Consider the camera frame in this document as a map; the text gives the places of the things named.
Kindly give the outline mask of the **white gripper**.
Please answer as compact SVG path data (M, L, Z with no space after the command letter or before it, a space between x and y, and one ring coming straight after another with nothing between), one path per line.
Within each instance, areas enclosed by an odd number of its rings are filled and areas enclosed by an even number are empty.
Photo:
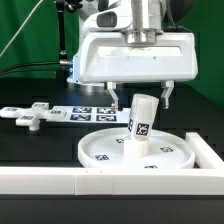
M161 105L168 109L174 81L192 80L197 73L192 33L164 33L156 44L146 46L126 44L119 32L91 33L75 56L77 78L83 83L107 82L115 110L119 108L115 83L162 81Z

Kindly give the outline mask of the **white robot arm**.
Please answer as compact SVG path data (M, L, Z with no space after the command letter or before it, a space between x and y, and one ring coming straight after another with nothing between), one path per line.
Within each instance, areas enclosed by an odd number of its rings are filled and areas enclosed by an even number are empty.
M71 80L87 88L105 85L116 110L121 108L117 84L159 82L161 100L168 107L174 83L192 80L198 73L194 34L176 24L193 4L194 0L86 0Z

